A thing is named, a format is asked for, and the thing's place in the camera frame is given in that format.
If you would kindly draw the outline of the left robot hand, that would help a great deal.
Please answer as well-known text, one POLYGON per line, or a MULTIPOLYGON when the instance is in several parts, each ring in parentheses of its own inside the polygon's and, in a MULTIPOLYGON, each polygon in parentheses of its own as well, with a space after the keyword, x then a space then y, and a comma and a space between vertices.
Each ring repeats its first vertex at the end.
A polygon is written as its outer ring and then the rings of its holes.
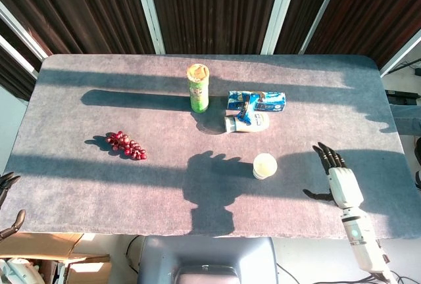
MULTIPOLYGON (((10 188, 20 179, 20 176, 16 176, 14 172, 9 172, 1 176, 1 206, 3 205, 10 188)), ((25 209, 21 209, 17 216, 16 220, 9 228, 1 230, 1 241, 17 233, 22 227, 24 220, 26 218, 25 209)))

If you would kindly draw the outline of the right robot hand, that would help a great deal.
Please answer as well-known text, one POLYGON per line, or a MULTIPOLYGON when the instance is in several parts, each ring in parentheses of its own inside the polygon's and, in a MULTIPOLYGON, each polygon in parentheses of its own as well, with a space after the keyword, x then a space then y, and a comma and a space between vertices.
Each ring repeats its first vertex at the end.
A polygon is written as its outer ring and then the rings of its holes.
POLYGON ((303 189, 304 194, 318 201, 333 201, 342 210, 358 208, 364 198, 352 169, 348 168, 343 157, 332 148, 318 142, 312 146, 318 154, 329 184, 328 193, 313 193, 303 189))

